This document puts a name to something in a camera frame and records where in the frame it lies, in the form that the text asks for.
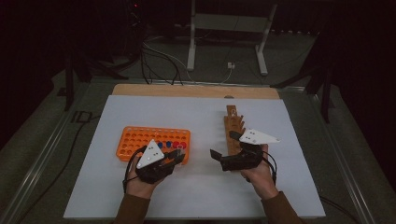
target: sleeve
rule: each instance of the sleeve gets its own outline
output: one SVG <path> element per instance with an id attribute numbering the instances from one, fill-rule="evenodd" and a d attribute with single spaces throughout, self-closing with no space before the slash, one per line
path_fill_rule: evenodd
<path id="1" fill-rule="evenodd" d="M 149 201 L 124 194 L 114 224 L 142 224 L 149 209 Z"/>
<path id="2" fill-rule="evenodd" d="M 268 223 L 271 224 L 303 224 L 303 222 L 291 207 L 285 194 L 280 191 L 275 198 L 262 200 L 265 215 L 267 215 Z"/>

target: hand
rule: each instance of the hand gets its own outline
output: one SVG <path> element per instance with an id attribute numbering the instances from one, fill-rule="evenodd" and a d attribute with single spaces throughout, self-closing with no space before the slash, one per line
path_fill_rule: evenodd
<path id="1" fill-rule="evenodd" d="M 128 174 L 128 179 L 136 177 L 137 174 L 135 172 L 137 162 L 139 161 L 139 157 L 134 157 L 131 165 L 131 171 Z M 155 188 L 163 181 L 163 179 L 155 182 L 154 184 L 148 184 L 143 182 L 138 178 L 128 181 L 126 187 L 126 193 L 130 195 L 134 195 L 140 198 L 150 199 L 152 193 L 154 192 Z"/>
<path id="2" fill-rule="evenodd" d="M 267 144 L 262 145 L 262 151 L 268 153 Z M 265 159 L 268 158 L 266 153 L 263 153 L 263 156 Z M 254 190 L 263 200 L 274 198 L 279 193 L 271 177 L 270 167 L 265 161 L 260 162 L 256 168 L 241 170 L 241 175 L 250 180 Z"/>

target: white tabletop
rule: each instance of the white tabletop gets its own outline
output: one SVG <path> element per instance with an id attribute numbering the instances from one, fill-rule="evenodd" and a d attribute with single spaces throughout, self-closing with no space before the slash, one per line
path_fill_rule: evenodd
<path id="1" fill-rule="evenodd" d="M 236 105 L 246 128 L 279 138 L 269 146 L 277 163 L 277 187 L 300 217 L 325 216 L 288 111 L 282 100 L 195 97 L 108 97 L 65 218 L 113 218 L 122 199 L 126 162 L 116 157 L 125 126 L 188 129 L 190 159 L 156 188 L 147 218 L 264 217 L 253 187 L 237 172 L 222 172 L 209 149 L 226 155 L 223 117 Z"/>

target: forearm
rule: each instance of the forearm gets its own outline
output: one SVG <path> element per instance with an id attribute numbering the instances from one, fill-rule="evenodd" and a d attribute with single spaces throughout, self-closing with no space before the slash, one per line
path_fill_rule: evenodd
<path id="1" fill-rule="evenodd" d="M 291 207 L 285 194 L 280 191 L 274 198 L 262 200 L 265 215 L 271 224 L 302 224 L 304 223 Z"/>
<path id="2" fill-rule="evenodd" d="M 124 194 L 114 224 L 141 224 L 149 209 L 150 199 Z"/>

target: white triangular marker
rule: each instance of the white triangular marker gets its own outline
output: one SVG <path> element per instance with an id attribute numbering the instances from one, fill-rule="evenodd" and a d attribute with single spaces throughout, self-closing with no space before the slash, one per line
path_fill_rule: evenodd
<path id="1" fill-rule="evenodd" d="M 262 144 L 280 142 L 279 139 L 271 135 L 268 135 L 266 133 L 261 133 L 254 129 L 246 130 L 244 134 L 242 134 L 242 136 L 239 138 L 239 141 L 244 143 L 249 143 L 251 145 L 262 145 Z"/>
<path id="2" fill-rule="evenodd" d="M 146 148 L 145 153 L 143 153 L 143 156 L 140 158 L 139 162 L 137 163 L 136 168 L 140 169 L 145 166 L 148 166 L 156 161 L 161 160 L 163 157 L 164 157 L 163 152 L 158 147 L 154 139 L 152 139 L 148 143 L 148 147 Z"/>

